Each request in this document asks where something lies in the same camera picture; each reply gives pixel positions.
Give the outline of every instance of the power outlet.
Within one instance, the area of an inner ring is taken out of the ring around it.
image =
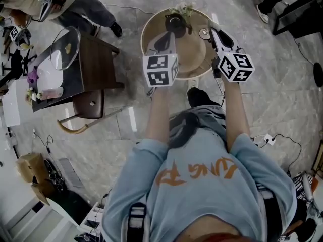
[[[263,138],[265,141],[267,141],[267,139],[268,139],[268,143],[270,144],[270,145],[274,145],[274,143],[275,143],[275,141],[276,140],[273,140],[273,137],[270,135],[270,134],[266,134],[265,136],[264,136],[264,138]]]

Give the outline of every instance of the brown box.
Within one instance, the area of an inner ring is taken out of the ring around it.
[[[55,188],[51,182],[45,181],[41,184],[32,184],[31,188],[32,190],[34,190],[34,193],[39,200],[49,205],[46,198],[51,196],[55,192]]]
[[[48,171],[45,167],[44,159],[40,153],[31,153],[21,156],[17,162],[17,169],[24,181],[31,183],[36,177],[38,183],[49,179]]]

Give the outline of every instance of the person in beige shirt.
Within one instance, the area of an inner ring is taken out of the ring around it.
[[[33,20],[39,19],[39,0],[0,0],[0,5],[0,15],[11,16],[17,25],[26,27],[27,15]],[[98,27],[83,18],[83,15],[98,25],[111,28],[117,37],[122,35],[122,28],[116,23],[115,17],[99,0],[53,0],[51,7],[47,19],[63,27],[74,26],[91,35],[97,34]]]

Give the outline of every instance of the black tabletop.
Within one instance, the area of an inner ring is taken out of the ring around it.
[[[55,43],[66,43],[66,40],[64,39],[68,38],[69,33],[65,34]],[[50,48],[51,46],[47,48],[41,55],[39,55],[38,58],[36,58],[36,60],[29,67],[29,71],[31,71],[34,66],[40,65],[40,63],[42,63],[46,58],[50,56]],[[35,93],[38,93],[37,83],[33,83],[32,85],[30,85],[30,87],[34,89]],[[84,91],[78,55],[73,61],[73,63],[67,69],[63,70],[63,82],[61,87],[63,87],[64,91],[63,95],[60,98],[48,99],[43,101],[37,99],[37,101],[32,101],[33,111],[36,112],[43,108],[70,102],[72,101],[72,96],[82,93]]]

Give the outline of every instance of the brown leather seat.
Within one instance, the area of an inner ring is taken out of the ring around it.
[[[73,107],[75,115],[79,118],[102,118],[104,108],[104,90],[83,92],[73,96]]]

